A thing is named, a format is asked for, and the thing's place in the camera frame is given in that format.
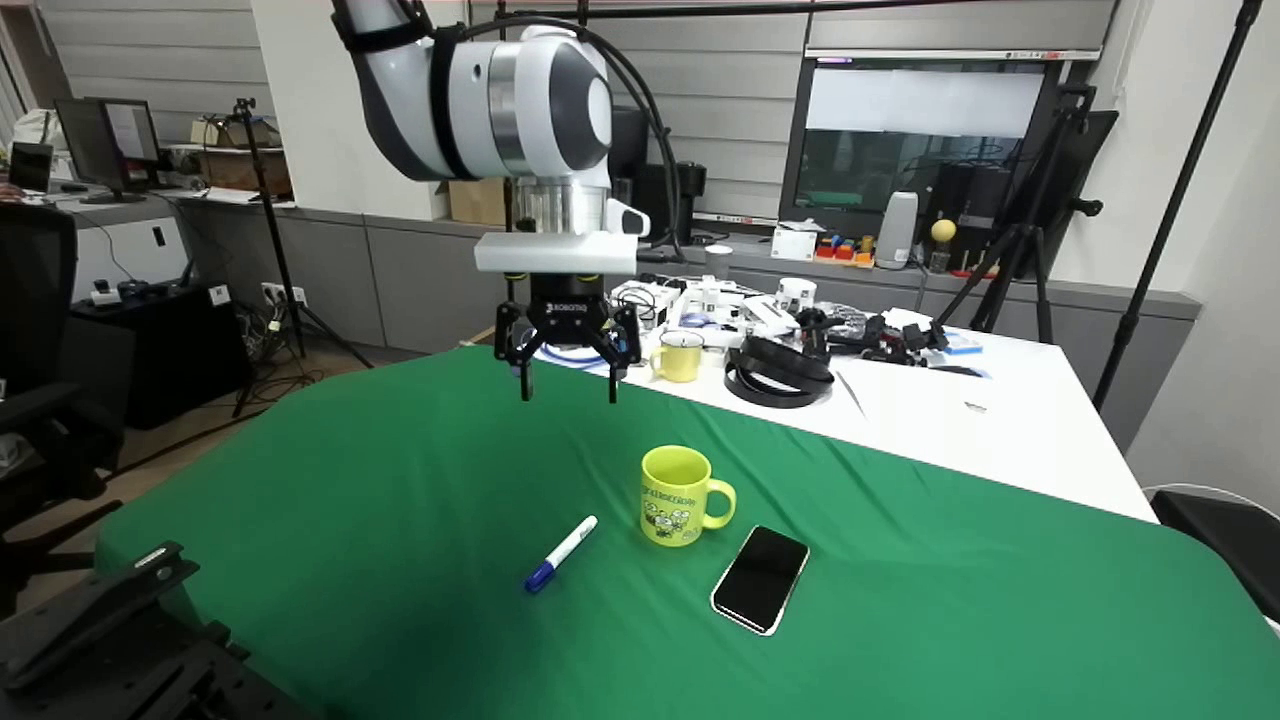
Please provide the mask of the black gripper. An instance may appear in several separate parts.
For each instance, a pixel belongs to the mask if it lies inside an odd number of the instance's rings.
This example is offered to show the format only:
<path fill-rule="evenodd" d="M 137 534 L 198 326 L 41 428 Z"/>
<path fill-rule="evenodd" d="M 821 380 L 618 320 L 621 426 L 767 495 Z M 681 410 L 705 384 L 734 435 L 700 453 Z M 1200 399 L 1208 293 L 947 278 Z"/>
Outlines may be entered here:
<path fill-rule="evenodd" d="M 618 403 L 625 370 L 642 359 L 637 310 L 612 305 L 599 278 L 518 278 L 496 310 L 496 358 L 518 364 L 521 399 L 532 399 L 532 353 L 545 343 L 607 359 L 607 403 Z"/>

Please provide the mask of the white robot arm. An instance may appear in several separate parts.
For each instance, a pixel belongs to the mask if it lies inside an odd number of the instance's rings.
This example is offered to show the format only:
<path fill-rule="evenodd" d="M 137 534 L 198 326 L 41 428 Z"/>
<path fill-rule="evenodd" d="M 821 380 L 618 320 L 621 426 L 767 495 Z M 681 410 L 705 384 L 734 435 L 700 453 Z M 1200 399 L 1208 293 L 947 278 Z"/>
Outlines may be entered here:
<path fill-rule="evenodd" d="M 407 181 L 545 181 L 550 234 L 485 234 L 481 274 L 514 281 L 496 305 L 491 358 L 532 398 L 545 343 L 592 350 L 607 389 L 642 359 L 637 310 L 604 281 L 637 274 L 651 219 L 612 198 L 612 71 L 586 27 L 525 22 L 518 42 L 438 25 L 420 0 L 333 0 L 351 58 L 364 130 Z"/>

